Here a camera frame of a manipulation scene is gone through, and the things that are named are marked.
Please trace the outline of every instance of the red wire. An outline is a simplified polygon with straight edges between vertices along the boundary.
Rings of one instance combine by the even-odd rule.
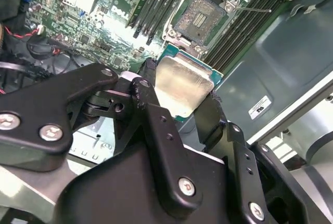
[[[13,33],[8,29],[8,27],[6,27],[6,26],[5,26],[5,29],[6,29],[6,31],[8,32],[8,34],[10,34],[10,35],[12,35],[12,36],[14,36],[14,37],[16,37],[16,38],[24,38],[24,37],[32,36],[32,35],[34,35],[34,34],[36,34],[36,33],[38,32],[38,30],[35,29],[35,30],[33,30],[31,33],[27,33],[27,34],[25,34],[25,35],[19,35],[19,34],[13,34]]]

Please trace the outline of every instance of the capacitor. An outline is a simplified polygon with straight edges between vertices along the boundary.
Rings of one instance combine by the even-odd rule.
[[[103,25],[104,25],[104,21],[98,21],[97,23],[96,23],[96,28],[97,29],[101,29],[102,27],[103,27]]]

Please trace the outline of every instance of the screw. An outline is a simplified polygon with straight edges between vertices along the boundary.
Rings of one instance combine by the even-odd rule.
[[[145,87],[149,87],[149,86],[150,86],[150,85],[148,84],[148,82],[145,81],[145,80],[141,80],[141,81],[140,81],[140,84],[142,84],[142,85],[145,86]]]
[[[255,202],[250,202],[249,208],[252,212],[252,214],[255,216],[260,221],[263,221],[265,219],[265,215],[261,207],[255,203]]]
[[[0,114],[0,130],[15,129],[20,123],[20,119],[13,114]]]
[[[102,73],[104,74],[104,75],[107,75],[107,76],[109,76],[109,77],[112,77],[112,72],[111,72],[111,70],[109,70],[109,69],[104,69],[104,70],[102,70]]]
[[[268,152],[268,148],[265,145],[261,145],[261,149],[265,152]]]
[[[327,98],[326,98],[326,101],[331,101],[333,99],[333,96],[332,95],[329,95]]]
[[[233,127],[234,127],[235,131],[240,132],[240,129],[239,129],[239,127],[237,125],[234,125]]]
[[[193,196],[194,193],[196,192],[193,183],[184,177],[179,179],[178,185],[184,195]]]
[[[45,141],[58,141],[62,138],[62,130],[55,125],[45,125],[40,130],[40,137]]]
[[[227,5],[225,5],[225,10],[227,12],[232,12],[232,11],[234,11],[234,7],[231,4],[227,4]]]
[[[171,30],[169,31],[169,36],[172,37],[172,38],[175,38],[175,37],[177,36],[176,31],[171,29]]]
[[[106,143],[106,142],[102,143],[102,145],[100,146],[100,148],[101,148],[101,149],[112,150],[112,146],[111,146],[111,144]]]
[[[195,50],[196,52],[201,52],[201,51],[202,51],[202,49],[201,49],[200,46],[196,46],[196,47],[194,48],[194,50]]]

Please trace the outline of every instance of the silver screw head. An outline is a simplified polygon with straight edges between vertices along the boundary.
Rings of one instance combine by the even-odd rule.
[[[145,81],[145,80],[141,80],[140,84],[142,84],[145,87],[149,87],[149,83],[147,81]]]
[[[176,31],[171,29],[171,30],[169,31],[169,36],[172,37],[172,38],[175,38],[175,37],[177,36]]]
[[[260,221],[263,221],[265,219],[264,212],[257,203],[250,202],[249,208],[256,219]]]
[[[9,113],[0,114],[0,130],[15,129],[20,123],[21,121],[18,116]]]
[[[111,70],[109,70],[109,69],[104,69],[104,70],[102,70],[102,73],[103,73],[104,75],[106,75],[106,76],[109,76],[109,77],[112,77],[112,76],[113,76]]]
[[[193,196],[196,192],[193,183],[187,178],[179,179],[178,185],[184,195]]]
[[[234,125],[233,127],[234,127],[235,131],[240,132],[240,129],[239,129],[239,127],[237,125]]]
[[[55,125],[45,125],[40,130],[40,137],[45,141],[58,141],[62,138],[62,130]]]
[[[265,152],[268,152],[268,148],[265,145],[261,145],[261,149]]]
[[[106,143],[106,142],[102,143],[102,145],[100,146],[100,148],[101,148],[101,149],[112,150],[112,146],[111,146],[111,144]]]

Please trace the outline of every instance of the black plastic cover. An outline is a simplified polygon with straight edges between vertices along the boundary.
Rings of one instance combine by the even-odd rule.
[[[204,195],[201,206],[188,219],[176,219],[161,206],[148,151],[141,142],[75,178],[56,204],[53,223],[230,223],[226,167],[193,151],[186,153],[200,175],[196,183]]]

